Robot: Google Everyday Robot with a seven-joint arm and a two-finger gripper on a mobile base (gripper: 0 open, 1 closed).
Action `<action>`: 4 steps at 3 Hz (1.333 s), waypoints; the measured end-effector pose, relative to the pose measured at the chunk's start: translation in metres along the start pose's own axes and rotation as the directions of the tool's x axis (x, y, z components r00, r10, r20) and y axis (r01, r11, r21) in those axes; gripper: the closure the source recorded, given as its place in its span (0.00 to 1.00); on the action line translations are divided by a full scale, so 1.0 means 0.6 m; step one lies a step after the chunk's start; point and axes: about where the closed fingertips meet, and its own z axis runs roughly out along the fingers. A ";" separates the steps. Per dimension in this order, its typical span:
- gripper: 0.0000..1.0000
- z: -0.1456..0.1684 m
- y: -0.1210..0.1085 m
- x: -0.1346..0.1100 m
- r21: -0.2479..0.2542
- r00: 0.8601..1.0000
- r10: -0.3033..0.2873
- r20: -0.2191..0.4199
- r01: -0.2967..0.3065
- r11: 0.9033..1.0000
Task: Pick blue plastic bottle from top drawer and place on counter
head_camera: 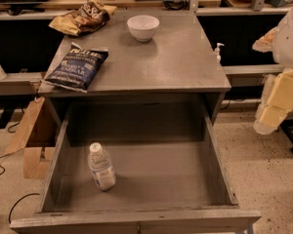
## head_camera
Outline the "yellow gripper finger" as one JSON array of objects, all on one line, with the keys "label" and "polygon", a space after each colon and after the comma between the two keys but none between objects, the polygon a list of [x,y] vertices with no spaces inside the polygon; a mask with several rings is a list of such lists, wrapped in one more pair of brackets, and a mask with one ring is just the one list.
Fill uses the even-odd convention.
[{"label": "yellow gripper finger", "polygon": [[252,49],[257,52],[266,53],[272,51],[272,42],[274,39],[274,35],[276,32],[276,28],[274,27],[269,32],[267,32],[260,39],[256,40],[252,46]]},{"label": "yellow gripper finger", "polygon": [[258,106],[254,130],[261,135],[275,131],[293,110],[293,68],[269,75]]}]

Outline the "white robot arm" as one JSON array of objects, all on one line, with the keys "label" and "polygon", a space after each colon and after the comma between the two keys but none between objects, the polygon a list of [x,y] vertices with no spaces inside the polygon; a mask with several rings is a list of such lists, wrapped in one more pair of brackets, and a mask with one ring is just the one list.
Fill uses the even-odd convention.
[{"label": "white robot arm", "polygon": [[273,60],[283,67],[277,76],[268,76],[256,112],[254,130],[269,135],[293,110],[293,7],[278,26],[255,41],[252,49],[272,52]]}]

